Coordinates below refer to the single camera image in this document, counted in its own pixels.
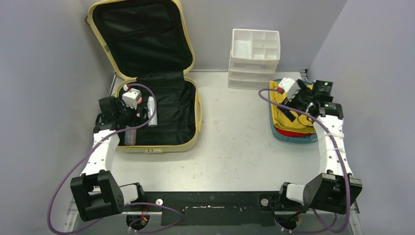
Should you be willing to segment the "red white striped garment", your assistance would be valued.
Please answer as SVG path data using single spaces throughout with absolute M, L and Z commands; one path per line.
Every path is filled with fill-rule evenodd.
M 290 137 L 290 138 L 302 138 L 302 137 L 310 137 L 312 135 L 314 135 L 315 133 L 300 133 L 300 132 L 293 132 L 293 131 L 287 131 L 287 130 L 282 130 L 279 128 L 276 128 L 276 131 L 286 137 Z

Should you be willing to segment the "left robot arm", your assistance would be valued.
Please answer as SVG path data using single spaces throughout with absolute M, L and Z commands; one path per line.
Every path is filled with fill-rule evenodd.
M 125 205 L 139 211 L 146 205 L 140 183 L 119 186 L 110 172 L 115 150 L 120 143 L 117 130 L 136 126 L 137 105 L 141 96 L 105 97 L 99 100 L 100 114 L 93 129 L 93 152 L 80 176 L 70 182 L 70 189 L 80 217 L 92 221 L 120 214 Z

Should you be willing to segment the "teal transparent plastic tray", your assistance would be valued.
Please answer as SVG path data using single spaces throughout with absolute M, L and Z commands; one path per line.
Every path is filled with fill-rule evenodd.
M 268 92 L 268 98 L 270 99 L 270 93 L 271 92 L 278 92 L 277 91 L 277 89 L 271 89 L 269 92 Z M 290 101 L 287 99 L 287 98 L 285 98 L 284 100 L 283 100 L 283 102 L 282 103 L 280 103 L 280 104 L 282 104 L 282 105 L 285 105 L 285 106 L 287 106 L 287 107 L 290 107 Z M 310 136 L 310 137 L 302 137 L 302 138 L 290 138 L 290 137 L 286 137 L 286 136 L 283 136 L 283 135 L 281 135 L 281 134 L 279 134 L 277 131 L 276 131 L 276 129 L 275 129 L 275 127 L 274 127 L 274 125 L 273 125 L 273 122 L 272 122 L 272 112 L 271 112 L 271 103 L 269 104 L 269 117 L 270 117 L 270 126 L 271 126 L 271 130 L 272 130 L 272 133 L 273 133 L 273 135 L 274 135 L 274 137 L 277 139 L 277 140 L 279 140 L 279 141 L 283 141 L 283 142 L 288 142 L 288 143 L 297 143 L 297 144 L 310 144 L 310 143 L 315 143 L 315 142 L 317 142 L 318 141 L 318 138 L 317 138 L 317 134 L 315 133 L 314 135 L 312 135 L 312 136 Z

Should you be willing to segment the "white cylindrical bottle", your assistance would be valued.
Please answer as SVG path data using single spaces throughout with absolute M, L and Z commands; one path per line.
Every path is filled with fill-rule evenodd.
M 149 120 L 148 126 L 157 127 L 158 126 L 157 103 L 153 96 L 148 97 L 147 115 L 148 115 L 148 120 Z

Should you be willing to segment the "yellow garment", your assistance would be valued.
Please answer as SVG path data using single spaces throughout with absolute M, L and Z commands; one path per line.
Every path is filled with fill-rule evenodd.
M 269 84 L 270 89 L 276 89 L 279 84 L 279 81 L 271 81 Z M 280 94 L 278 92 L 270 93 L 270 100 L 282 103 L 286 98 L 285 94 Z M 275 128 L 282 130 L 300 132 L 300 133 L 316 133 L 312 125 L 312 122 L 308 119 L 307 116 L 301 115 L 299 119 L 296 119 L 294 122 L 291 122 L 278 108 L 276 105 L 271 105 L 272 112 L 272 122 Z

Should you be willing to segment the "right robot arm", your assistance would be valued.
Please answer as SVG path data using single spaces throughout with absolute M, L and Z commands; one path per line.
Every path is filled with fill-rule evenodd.
M 285 182 L 277 195 L 285 210 L 304 207 L 346 214 L 362 191 L 354 177 L 344 147 L 342 106 L 333 102 L 332 82 L 317 80 L 308 87 L 300 79 L 284 78 L 277 89 L 285 95 L 282 105 L 308 113 L 313 120 L 320 154 L 319 174 L 306 185 Z

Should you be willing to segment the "yellow hard-shell suitcase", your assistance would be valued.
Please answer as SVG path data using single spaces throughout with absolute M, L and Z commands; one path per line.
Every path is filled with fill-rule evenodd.
M 126 153 L 184 152 L 197 142 L 202 107 L 196 83 L 186 74 L 195 63 L 194 50 L 178 0 L 103 0 L 87 14 L 97 40 L 123 86 L 141 91 L 157 103 L 158 126 L 138 125 L 135 145 L 125 145 L 119 133 L 118 149 Z

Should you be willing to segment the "white plastic drawer organizer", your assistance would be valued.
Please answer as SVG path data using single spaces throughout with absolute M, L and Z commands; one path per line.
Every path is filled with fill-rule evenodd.
M 280 33 L 274 30 L 232 30 L 228 87 L 259 90 L 274 80 L 280 61 Z

